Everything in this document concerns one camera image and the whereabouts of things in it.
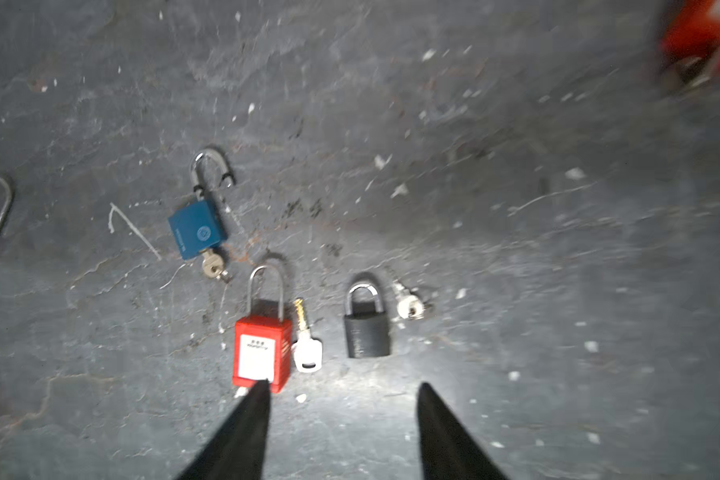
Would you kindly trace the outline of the blue padlock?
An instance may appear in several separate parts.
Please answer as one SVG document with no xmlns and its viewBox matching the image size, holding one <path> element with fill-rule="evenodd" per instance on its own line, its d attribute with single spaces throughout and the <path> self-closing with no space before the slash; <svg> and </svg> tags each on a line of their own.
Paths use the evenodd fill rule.
<svg viewBox="0 0 720 480">
<path fill-rule="evenodd" d="M 220 184 L 224 187 L 235 185 L 234 174 L 220 150 L 208 146 L 200 150 L 189 166 L 195 200 L 178 209 L 168 222 L 183 260 L 201 258 L 203 274 L 210 279 L 229 282 L 231 274 L 223 256 L 217 248 L 227 239 L 214 201 L 203 183 L 201 165 L 204 161 L 214 162 L 221 170 Z"/>
</svg>

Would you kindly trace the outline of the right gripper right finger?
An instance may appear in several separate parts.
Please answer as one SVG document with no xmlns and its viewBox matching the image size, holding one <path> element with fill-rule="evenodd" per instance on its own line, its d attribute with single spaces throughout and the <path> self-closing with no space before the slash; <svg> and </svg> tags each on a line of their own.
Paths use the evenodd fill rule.
<svg viewBox="0 0 720 480">
<path fill-rule="evenodd" d="M 424 479 L 508 479 L 429 383 L 419 387 L 416 413 Z"/>
</svg>

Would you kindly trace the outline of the silver key with ring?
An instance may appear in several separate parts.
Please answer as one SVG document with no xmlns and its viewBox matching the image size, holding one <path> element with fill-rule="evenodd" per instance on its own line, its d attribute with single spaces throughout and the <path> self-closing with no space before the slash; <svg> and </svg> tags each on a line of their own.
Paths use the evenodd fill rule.
<svg viewBox="0 0 720 480">
<path fill-rule="evenodd" d="M 409 285 L 398 276 L 391 277 L 397 315 L 404 320 L 422 320 L 434 308 L 437 290 L 428 285 Z"/>
</svg>

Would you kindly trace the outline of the red padlock long shackle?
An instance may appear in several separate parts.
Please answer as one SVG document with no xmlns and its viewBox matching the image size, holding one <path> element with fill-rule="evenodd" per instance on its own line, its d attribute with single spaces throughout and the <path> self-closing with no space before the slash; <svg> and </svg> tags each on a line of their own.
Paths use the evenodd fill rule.
<svg viewBox="0 0 720 480">
<path fill-rule="evenodd" d="M 253 312 L 253 283 L 257 275 L 271 269 L 278 280 L 277 315 L 263 316 Z M 247 314 L 234 326 L 234 362 L 232 383 L 252 388 L 258 381 L 268 381 L 270 391 L 280 393 L 291 374 L 293 322 L 286 317 L 285 283 L 280 270 L 259 264 L 247 283 Z"/>
</svg>

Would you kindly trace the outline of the black padlock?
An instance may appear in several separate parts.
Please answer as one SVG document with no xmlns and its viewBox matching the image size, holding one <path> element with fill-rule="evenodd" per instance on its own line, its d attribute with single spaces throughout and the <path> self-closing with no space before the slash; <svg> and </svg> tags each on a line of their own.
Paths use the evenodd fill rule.
<svg viewBox="0 0 720 480">
<path fill-rule="evenodd" d="M 354 296 L 361 290 L 367 291 L 371 300 L 366 302 L 368 308 L 356 312 Z M 390 321 L 377 285 L 371 281 L 353 283 L 346 292 L 344 304 L 343 324 L 348 357 L 364 359 L 390 356 Z"/>
</svg>

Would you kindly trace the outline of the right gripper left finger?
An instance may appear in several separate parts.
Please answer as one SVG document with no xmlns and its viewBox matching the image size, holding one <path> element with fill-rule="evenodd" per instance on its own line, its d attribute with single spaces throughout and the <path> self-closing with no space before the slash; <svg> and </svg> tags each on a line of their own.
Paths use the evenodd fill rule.
<svg viewBox="0 0 720 480">
<path fill-rule="evenodd" d="M 267 380 L 259 380 L 177 479 L 262 479 L 271 410 Z"/>
</svg>

